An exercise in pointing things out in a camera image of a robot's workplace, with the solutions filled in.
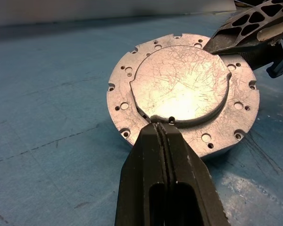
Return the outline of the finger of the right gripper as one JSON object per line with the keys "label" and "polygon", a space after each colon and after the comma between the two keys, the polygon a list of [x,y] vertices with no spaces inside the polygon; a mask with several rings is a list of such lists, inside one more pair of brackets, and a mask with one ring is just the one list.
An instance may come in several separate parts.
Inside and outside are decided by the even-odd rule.
{"label": "finger of the right gripper", "polygon": [[283,0],[268,0],[229,18],[203,49],[217,55],[249,52],[282,38]]}
{"label": "finger of the right gripper", "polygon": [[271,78],[283,75],[283,46],[281,42],[276,43],[274,46],[265,45],[251,52],[240,53],[240,55],[252,70],[273,63],[266,69],[268,75]]}

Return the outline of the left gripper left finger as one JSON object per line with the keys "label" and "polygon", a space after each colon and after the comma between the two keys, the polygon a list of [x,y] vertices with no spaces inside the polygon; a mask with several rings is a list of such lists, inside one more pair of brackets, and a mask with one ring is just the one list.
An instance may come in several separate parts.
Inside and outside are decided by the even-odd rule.
{"label": "left gripper left finger", "polygon": [[170,226],[166,123],[141,129],[120,175],[115,226]]}

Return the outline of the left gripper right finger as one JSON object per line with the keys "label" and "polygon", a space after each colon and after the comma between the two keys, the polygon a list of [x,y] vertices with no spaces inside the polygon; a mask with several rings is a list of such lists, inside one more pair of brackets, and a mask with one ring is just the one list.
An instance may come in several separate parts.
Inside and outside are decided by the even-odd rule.
{"label": "left gripper right finger", "polygon": [[159,124],[167,173],[165,226],[231,226],[200,157],[173,125]]}

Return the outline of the silver rotor disc part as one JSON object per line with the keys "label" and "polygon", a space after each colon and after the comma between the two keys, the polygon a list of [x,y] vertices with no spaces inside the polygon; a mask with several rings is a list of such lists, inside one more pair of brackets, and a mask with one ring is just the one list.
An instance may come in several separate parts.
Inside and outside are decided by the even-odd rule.
{"label": "silver rotor disc part", "polygon": [[240,55],[213,55],[209,38],[166,35],[126,53],[108,81],[110,117],[127,143],[155,122],[179,129],[200,157],[240,142],[259,109],[256,77]]}

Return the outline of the blue plastic table cover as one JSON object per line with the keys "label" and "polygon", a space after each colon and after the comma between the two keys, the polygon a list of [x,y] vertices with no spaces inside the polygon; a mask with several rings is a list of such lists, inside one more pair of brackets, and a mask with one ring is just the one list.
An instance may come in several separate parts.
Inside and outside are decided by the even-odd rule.
{"label": "blue plastic table cover", "polygon": [[[138,44],[211,36],[229,12],[0,28],[0,226],[114,226],[130,146],[108,80]],[[283,226],[283,75],[255,71],[248,135],[206,164],[232,226]]]}

